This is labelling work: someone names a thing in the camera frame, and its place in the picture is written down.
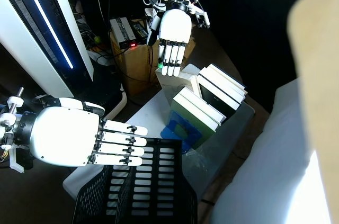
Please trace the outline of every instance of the green book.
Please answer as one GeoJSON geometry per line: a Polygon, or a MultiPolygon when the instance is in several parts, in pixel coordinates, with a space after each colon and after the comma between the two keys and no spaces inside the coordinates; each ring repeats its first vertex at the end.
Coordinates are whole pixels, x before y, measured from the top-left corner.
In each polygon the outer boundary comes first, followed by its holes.
{"type": "Polygon", "coordinates": [[[171,108],[201,132],[202,137],[193,145],[194,149],[216,133],[219,124],[181,94],[173,98],[171,108]]]}

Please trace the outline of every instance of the cardboard box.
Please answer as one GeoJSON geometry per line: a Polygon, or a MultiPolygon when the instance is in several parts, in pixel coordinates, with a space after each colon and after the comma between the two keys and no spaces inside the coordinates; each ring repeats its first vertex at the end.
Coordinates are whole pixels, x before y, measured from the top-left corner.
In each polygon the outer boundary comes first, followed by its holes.
{"type": "MultiPolygon", "coordinates": [[[[117,62],[117,66],[119,66],[122,71],[123,87],[129,95],[136,95],[152,86],[152,84],[158,82],[155,75],[155,70],[158,65],[158,40],[152,47],[147,45],[138,45],[124,51],[119,48],[113,32],[110,32],[110,37],[112,49],[116,56],[115,60],[117,62]]],[[[185,67],[185,62],[191,55],[194,47],[194,38],[191,37],[185,50],[182,67],[185,67]]]]}

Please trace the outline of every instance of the stack of books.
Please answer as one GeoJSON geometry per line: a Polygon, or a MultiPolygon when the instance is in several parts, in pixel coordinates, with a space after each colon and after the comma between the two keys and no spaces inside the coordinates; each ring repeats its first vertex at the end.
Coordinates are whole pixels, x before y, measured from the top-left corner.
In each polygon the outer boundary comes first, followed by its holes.
{"type": "Polygon", "coordinates": [[[225,72],[210,65],[197,76],[197,89],[184,87],[173,98],[171,109],[190,122],[202,134],[191,145],[197,148],[240,107],[247,92],[245,87],[225,72]]]}

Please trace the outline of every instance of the black book cover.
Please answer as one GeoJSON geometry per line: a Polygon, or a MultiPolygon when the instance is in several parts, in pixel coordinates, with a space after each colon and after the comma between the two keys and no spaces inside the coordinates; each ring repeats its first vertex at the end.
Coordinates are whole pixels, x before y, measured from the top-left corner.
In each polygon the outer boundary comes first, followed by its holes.
{"type": "Polygon", "coordinates": [[[199,85],[202,99],[226,116],[226,119],[230,118],[236,112],[232,107],[207,90],[203,85],[199,85]]]}

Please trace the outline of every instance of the white fabric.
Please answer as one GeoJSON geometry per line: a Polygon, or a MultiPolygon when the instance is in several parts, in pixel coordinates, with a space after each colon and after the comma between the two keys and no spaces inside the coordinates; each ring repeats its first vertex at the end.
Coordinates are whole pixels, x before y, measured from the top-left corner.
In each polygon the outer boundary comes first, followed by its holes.
{"type": "Polygon", "coordinates": [[[303,130],[297,79],[277,90],[263,133],[218,199],[211,224],[220,223],[330,223],[316,153],[303,130]]]}

